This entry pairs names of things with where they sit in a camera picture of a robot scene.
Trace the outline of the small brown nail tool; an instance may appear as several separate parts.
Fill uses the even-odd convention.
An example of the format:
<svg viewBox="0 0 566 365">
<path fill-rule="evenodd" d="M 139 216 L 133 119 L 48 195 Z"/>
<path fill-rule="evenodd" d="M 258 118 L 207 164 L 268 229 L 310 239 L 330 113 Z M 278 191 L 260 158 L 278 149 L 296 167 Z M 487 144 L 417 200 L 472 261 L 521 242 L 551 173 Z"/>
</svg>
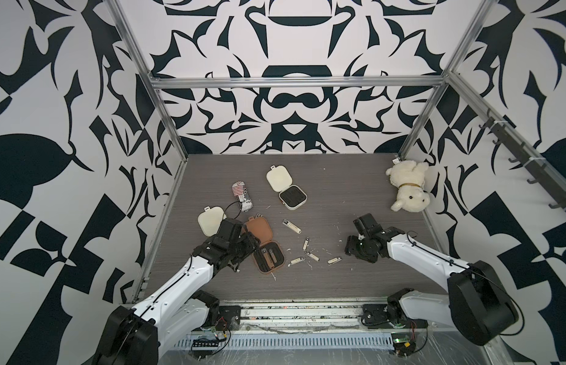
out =
<svg viewBox="0 0 566 365">
<path fill-rule="evenodd" d="M 276 258 L 276 255 L 274 254 L 273 249 L 269 249 L 269 255 L 271 256 L 273 264 L 276 266 L 276 264 L 278 263 L 278 260 Z"/>
</svg>

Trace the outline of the brown nail kit case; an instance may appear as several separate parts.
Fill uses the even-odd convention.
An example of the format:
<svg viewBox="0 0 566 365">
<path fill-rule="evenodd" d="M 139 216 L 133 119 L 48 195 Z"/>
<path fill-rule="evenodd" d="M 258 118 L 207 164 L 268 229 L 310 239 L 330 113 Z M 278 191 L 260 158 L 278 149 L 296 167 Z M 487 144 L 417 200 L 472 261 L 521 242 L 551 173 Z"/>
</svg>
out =
<svg viewBox="0 0 566 365">
<path fill-rule="evenodd" d="M 279 244 L 274 240 L 274 233 L 266 218 L 261 215 L 250 217 L 245 225 L 245 230 L 251 232 L 251 234 L 259 241 L 259 247 L 253 254 L 253 260 L 259 271 L 263 275 L 270 275 L 274 271 L 281 269 L 285 264 L 285 255 L 281 250 L 281 246 L 279 246 Z M 278 260 L 276 266 L 272 263 L 272 268 L 270 270 L 267 268 L 264 258 L 261 255 L 262 249 L 266 249 L 268 253 L 269 249 L 273 249 Z"/>
</svg>

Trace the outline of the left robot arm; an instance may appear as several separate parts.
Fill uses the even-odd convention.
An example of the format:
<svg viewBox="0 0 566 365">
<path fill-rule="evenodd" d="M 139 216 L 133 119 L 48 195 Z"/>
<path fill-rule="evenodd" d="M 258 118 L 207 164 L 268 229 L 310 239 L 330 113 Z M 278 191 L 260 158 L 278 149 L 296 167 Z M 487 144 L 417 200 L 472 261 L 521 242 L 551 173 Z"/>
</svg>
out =
<svg viewBox="0 0 566 365">
<path fill-rule="evenodd" d="M 242 222 L 226 218 L 197 246 L 184 266 L 156 292 L 108 317 L 93 364 L 157 364 L 186 334 L 212 325 L 218 298 L 204 292 L 220 270 L 237 271 L 260 240 Z"/>
</svg>

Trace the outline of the cream nail kit case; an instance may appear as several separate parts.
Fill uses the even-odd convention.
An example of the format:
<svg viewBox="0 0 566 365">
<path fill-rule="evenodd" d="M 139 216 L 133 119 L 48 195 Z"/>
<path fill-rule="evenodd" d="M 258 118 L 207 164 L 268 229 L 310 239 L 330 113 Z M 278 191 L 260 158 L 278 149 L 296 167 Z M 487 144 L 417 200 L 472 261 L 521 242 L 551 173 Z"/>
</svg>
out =
<svg viewBox="0 0 566 365">
<path fill-rule="evenodd" d="M 294 184 L 292 176 L 285 166 L 271 166 L 266 179 L 272 190 L 288 210 L 294 211 L 307 202 L 307 194 Z"/>
<path fill-rule="evenodd" d="M 211 237 L 217 234 L 222 221 L 226 218 L 225 211 L 219 206 L 205 207 L 204 211 L 199 214 L 197 221 L 203 234 Z"/>
</svg>

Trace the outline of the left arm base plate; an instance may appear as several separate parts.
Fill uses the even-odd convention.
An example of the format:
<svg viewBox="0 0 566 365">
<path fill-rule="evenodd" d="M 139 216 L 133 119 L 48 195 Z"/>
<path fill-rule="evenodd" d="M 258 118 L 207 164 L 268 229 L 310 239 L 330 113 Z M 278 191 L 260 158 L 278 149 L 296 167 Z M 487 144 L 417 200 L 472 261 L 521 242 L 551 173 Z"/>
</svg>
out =
<svg viewBox="0 0 566 365">
<path fill-rule="evenodd" d="M 240 324 L 241 306 L 214 306 L 202 326 L 205 329 L 222 332 Z"/>
</svg>

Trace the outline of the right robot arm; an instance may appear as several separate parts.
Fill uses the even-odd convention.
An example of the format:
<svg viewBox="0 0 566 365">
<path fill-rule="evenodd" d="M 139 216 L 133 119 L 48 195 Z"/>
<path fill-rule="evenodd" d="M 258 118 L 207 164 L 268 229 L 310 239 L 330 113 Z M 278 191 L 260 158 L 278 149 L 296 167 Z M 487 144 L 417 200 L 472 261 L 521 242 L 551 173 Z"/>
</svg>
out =
<svg viewBox="0 0 566 365">
<path fill-rule="evenodd" d="M 345 254 L 368 263 L 380 258 L 401 262 L 444 289 L 427 294 L 404 288 L 390 295 L 379 310 L 365 310 L 368 328 L 403 328 L 415 320 L 455 328 L 474 345 L 486 345 L 507 335 L 515 323 L 525 323 L 523 311 L 504 289 L 490 264 L 466 262 L 436 251 L 416 240 L 412 232 L 383 228 L 371 214 L 354 221 L 356 235 L 348 238 Z"/>
</svg>

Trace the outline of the brown nail clipper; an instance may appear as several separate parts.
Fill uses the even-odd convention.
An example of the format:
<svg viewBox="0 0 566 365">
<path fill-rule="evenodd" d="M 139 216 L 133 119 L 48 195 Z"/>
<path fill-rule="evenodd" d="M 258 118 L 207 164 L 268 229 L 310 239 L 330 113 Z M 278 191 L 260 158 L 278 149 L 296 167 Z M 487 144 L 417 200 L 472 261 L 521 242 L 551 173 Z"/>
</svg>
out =
<svg viewBox="0 0 566 365">
<path fill-rule="evenodd" d="M 265 264 L 266 264 L 267 268 L 270 270 L 270 269 L 272 268 L 272 260 L 271 260 L 271 257 L 270 257 L 270 255 L 269 255 L 269 253 L 267 252 L 266 249 L 262 249 L 262 250 L 261 250 L 261 255 L 262 255 L 263 258 L 264 258 L 264 261 L 265 261 Z"/>
</svg>

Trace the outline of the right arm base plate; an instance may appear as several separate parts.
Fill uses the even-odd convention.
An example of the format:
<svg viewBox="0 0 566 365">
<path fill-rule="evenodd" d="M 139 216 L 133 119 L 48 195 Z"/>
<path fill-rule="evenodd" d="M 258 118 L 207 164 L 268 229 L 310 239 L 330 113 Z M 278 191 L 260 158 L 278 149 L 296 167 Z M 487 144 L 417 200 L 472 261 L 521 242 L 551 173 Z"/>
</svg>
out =
<svg viewBox="0 0 566 365">
<path fill-rule="evenodd" d="M 411 319 L 397 304 L 365 304 L 361 324 L 368 329 L 426 329 L 424 319 Z"/>
</svg>

